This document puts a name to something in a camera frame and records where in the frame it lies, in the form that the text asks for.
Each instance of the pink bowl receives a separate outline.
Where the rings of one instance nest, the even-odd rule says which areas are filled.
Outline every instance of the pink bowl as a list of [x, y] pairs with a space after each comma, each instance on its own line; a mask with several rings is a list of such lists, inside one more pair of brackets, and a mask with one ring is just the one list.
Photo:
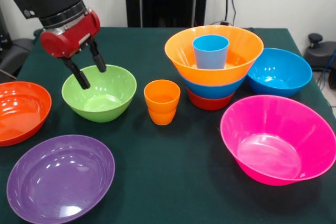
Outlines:
[[266, 185], [316, 178], [336, 159], [336, 137], [311, 108], [274, 95], [235, 102], [220, 123], [224, 144], [239, 166]]

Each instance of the orange bowl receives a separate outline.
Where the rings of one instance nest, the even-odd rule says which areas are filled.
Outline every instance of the orange bowl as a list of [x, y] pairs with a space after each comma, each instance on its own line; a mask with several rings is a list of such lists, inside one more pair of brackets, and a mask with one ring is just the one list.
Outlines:
[[[193, 41], [203, 35], [220, 35], [230, 42], [224, 69], [198, 69]], [[254, 33], [233, 26], [198, 26], [173, 35], [164, 50], [180, 74], [200, 85], [221, 86], [243, 78], [264, 49]]]
[[15, 81], [0, 84], [0, 146], [33, 136], [51, 109], [51, 96], [40, 85]]

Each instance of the cup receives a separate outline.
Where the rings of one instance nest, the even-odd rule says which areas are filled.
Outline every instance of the cup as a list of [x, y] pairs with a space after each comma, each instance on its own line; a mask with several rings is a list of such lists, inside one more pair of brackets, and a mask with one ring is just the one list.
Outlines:
[[196, 65], [202, 69], [223, 69], [229, 40], [220, 35], [204, 35], [193, 41]]
[[157, 125], [170, 124], [180, 100], [180, 87], [169, 80], [155, 80], [143, 90], [149, 115]]

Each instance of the red bowl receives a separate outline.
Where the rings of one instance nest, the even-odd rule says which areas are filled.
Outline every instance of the red bowl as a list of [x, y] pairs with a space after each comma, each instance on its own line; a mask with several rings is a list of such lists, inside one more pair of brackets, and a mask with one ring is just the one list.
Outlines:
[[51, 96], [40, 85], [15, 81], [0, 84], [0, 146], [33, 136], [51, 109]]
[[198, 95], [194, 94], [190, 89], [187, 88], [188, 91], [188, 96], [190, 101], [198, 108], [202, 110], [220, 110], [224, 108], [226, 105], [228, 105], [231, 101], [231, 98], [233, 97], [234, 93], [233, 92], [231, 95], [228, 97], [224, 97], [221, 99], [206, 99], [203, 97], [199, 97]]

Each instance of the green tablecloth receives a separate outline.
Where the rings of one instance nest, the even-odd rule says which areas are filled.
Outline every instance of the green tablecloth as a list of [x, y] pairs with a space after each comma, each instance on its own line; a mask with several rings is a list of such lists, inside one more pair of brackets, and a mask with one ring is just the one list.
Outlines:
[[[6, 199], [6, 182], [15, 162], [36, 144], [64, 134], [99, 139], [111, 149], [116, 163], [107, 195], [74, 223], [336, 223], [336, 166], [320, 178], [285, 187], [260, 184], [240, 170], [218, 130], [224, 110], [194, 107], [165, 56], [165, 42], [179, 30], [101, 29], [97, 42], [106, 63], [130, 70], [138, 82], [127, 111], [104, 124], [81, 118], [64, 103], [60, 90], [70, 72], [37, 43], [19, 80], [47, 88], [52, 108], [35, 136], [0, 148], [0, 223], [25, 223]], [[299, 53], [286, 29], [254, 32], [265, 47]], [[74, 61], [80, 67], [93, 64], [87, 49]], [[165, 127], [151, 122], [143, 98], [143, 88], [155, 79], [173, 80], [182, 89], [176, 117]], [[231, 103], [252, 94], [244, 83]], [[293, 99], [312, 107], [336, 130], [335, 117], [313, 80]]]

